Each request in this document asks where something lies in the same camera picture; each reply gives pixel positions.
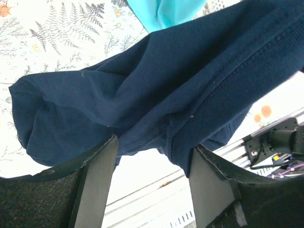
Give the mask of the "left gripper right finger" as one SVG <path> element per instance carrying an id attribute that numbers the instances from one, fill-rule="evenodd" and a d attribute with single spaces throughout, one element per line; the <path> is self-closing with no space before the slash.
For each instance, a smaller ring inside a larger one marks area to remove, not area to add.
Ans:
<path id="1" fill-rule="evenodd" d="M 242 169 L 203 146 L 189 175 L 199 228 L 302 228 L 304 177 L 275 180 Z"/>

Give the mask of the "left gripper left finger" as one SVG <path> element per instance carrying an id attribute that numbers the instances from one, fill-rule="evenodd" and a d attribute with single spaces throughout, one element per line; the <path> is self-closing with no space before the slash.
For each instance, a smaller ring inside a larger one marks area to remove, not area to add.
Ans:
<path id="1" fill-rule="evenodd" d="M 114 171 L 118 139 L 35 175 L 0 180 L 3 228 L 99 228 Z"/>

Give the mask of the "navy blue t shirt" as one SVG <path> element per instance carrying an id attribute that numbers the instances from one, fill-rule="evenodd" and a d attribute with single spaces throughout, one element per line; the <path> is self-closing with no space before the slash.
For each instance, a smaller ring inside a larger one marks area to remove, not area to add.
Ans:
<path id="1" fill-rule="evenodd" d="M 252 104 L 303 66 L 303 1 L 244 0 L 82 70 L 21 77 L 13 121 L 45 166 L 116 135 L 118 156 L 155 148 L 188 174 L 193 147 L 226 145 Z"/>

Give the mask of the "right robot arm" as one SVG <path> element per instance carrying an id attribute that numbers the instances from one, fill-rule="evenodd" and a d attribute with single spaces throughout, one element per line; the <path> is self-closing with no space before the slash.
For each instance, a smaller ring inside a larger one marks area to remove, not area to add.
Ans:
<path id="1" fill-rule="evenodd" d="M 304 156 L 304 126 L 292 117 L 279 123 L 268 134 L 270 148 L 277 153 Z"/>

